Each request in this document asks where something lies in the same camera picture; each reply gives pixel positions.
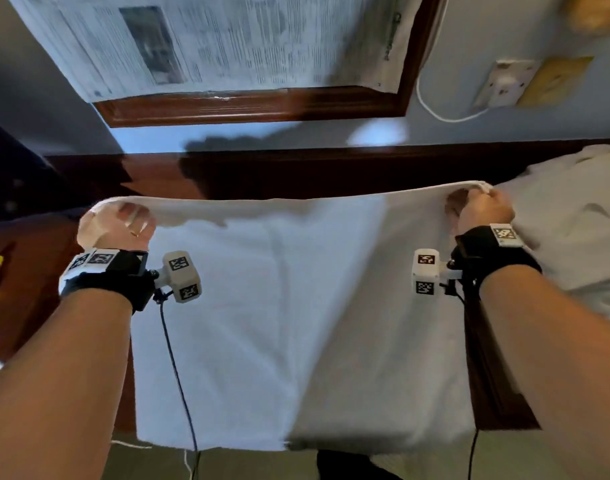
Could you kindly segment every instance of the black wristband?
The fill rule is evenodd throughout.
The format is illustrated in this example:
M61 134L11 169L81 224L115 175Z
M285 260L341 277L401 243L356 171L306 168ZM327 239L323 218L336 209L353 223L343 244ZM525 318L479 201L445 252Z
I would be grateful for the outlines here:
M88 288L114 291L123 295L131 303L132 315L145 309L156 289L154 278L149 273L135 276L120 271L105 271L82 273L67 280L61 297Z
M477 298L485 278L505 266L522 264L542 273L541 266L526 250L499 246L490 226L474 227L456 236L456 243L452 259L463 271L461 283L466 292Z

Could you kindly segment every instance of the floor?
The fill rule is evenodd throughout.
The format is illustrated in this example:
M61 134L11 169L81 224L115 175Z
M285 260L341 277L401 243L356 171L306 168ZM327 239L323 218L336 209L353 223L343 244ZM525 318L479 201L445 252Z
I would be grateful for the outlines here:
M138 443L133 435L115 439ZM404 480L467 479L471 436L451 445L404 455L373 458ZM112 445L102 480L188 480L181 450L149 450ZM316 480L316 452L255 452L213 449L202 453L200 480ZM478 436L473 480L567 480L551 457L540 431L482 432Z

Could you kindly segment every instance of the qr code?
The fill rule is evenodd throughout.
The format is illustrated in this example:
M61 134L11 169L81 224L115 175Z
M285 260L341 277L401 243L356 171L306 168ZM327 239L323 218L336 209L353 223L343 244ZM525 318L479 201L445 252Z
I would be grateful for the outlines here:
M499 239L518 239L514 231L511 229L494 229L494 233Z
M172 268L172 271L178 271L183 267L189 266L189 263L187 262L187 258L183 256L181 258L172 259L169 262L169 266Z
M416 292L418 294L434 294L434 283L417 281L416 282Z
M418 264L436 264L436 256L431 254L419 254Z
M89 259L89 264L109 264L115 254L94 254L91 259Z
M188 299L188 298L191 298L192 296L197 296L197 295L199 295L198 285L190 285L188 287L181 288L179 290L179 293L181 295L181 299Z
M88 257L89 257L89 254L83 254L79 258L76 258L76 260L73 263L71 263L71 266L69 266L69 270L72 270L75 267L83 265Z

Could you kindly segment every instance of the newspaper page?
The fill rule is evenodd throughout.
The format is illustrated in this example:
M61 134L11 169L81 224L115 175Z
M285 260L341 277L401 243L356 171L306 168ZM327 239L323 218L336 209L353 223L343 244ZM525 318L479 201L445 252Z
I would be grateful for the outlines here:
M421 0L9 0L87 102L364 86L396 93Z

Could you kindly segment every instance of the white cloth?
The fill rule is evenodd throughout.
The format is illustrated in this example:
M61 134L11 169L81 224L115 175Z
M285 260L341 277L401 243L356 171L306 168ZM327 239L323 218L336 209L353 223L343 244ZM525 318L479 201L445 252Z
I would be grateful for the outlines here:
M414 251L450 252L461 182L315 200L146 205L149 267L188 251L203 295L165 303L198 448L396 452L474 428L461 302L412 293ZM131 323L138 438L191 449L158 307Z
M498 187L511 195L514 226L545 276L610 315L610 145L532 165Z

